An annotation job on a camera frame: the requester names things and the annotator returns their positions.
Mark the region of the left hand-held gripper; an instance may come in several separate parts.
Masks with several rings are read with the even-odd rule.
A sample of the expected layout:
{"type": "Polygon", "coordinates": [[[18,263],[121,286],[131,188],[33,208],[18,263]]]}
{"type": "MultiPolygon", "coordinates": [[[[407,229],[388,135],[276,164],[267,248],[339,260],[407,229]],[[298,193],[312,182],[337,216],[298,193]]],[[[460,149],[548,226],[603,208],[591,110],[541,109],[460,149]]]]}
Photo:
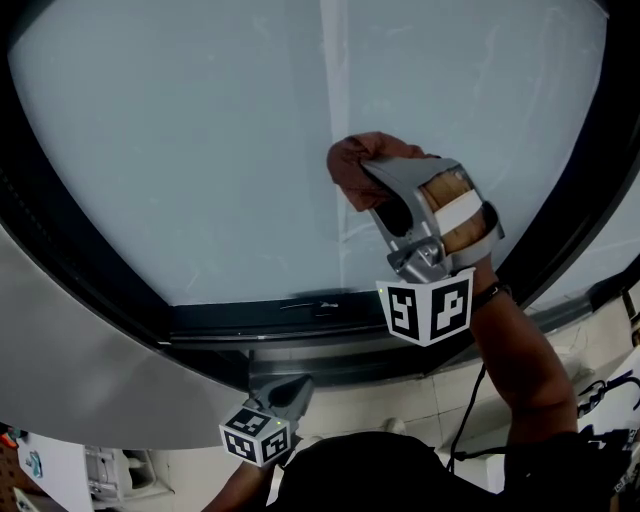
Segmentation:
{"type": "Polygon", "coordinates": [[[299,421],[315,385],[310,375],[254,380],[253,384],[257,387],[250,390],[250,398],[227,413],[219,431],[229,455],[256,467],[268,467],[289,456],[300,442],[299,421]]]}

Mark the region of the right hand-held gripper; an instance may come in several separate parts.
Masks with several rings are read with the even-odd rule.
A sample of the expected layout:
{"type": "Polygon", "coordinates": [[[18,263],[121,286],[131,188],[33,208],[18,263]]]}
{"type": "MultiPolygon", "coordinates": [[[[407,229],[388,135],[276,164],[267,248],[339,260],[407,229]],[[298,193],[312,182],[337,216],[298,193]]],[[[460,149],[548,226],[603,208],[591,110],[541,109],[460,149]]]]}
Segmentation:
{"type": "Polygon", "coordinates": [[[494,206],[484,200],[458,161],[450,158],[382,158],[362,163],[365,175],[390,195],[370,213],[389,248],[387,261],[400,279],[398,283],[377,283],[388,331],[391,335],[426,347],[469,327],[472,308],[472,265],[489,255],[504,237],[494,206]],[[451,207],[459,210],[453,227],[482,207],[487,222],[485,236],[457,252],[447,253],[441,228],[442,208],[434,213],[420,187],[445,171],[460,171],[474,190],[460,197],[451,207]]]}

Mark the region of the person's right hand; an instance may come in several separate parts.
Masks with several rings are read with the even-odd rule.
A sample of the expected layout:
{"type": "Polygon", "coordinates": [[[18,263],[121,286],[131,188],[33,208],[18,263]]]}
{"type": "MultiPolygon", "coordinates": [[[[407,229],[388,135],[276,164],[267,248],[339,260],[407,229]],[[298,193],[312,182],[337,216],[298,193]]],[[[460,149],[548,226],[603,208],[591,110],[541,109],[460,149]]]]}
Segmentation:
{"type": "Polygon", "coordinates": [[[452,217],[456,220],[461,218],[459,210],[465,213],[470,211],[466,206],[448,207],[450,203],[456,202],[460,197],[474,190],[460,171],[450,170],[440,173],[422,185],[420,190],[434,213],[442,208],[453,210],[453,213],[445,215],[446,227],[450,227],[450,230],[445,231],[441,228],[442,241],[447,253],[457,252],[471,246],[485,236],[487,225],[482,207],[479,207],[473,215],[468,216],[455,227],[450,222],[452,217]]]}

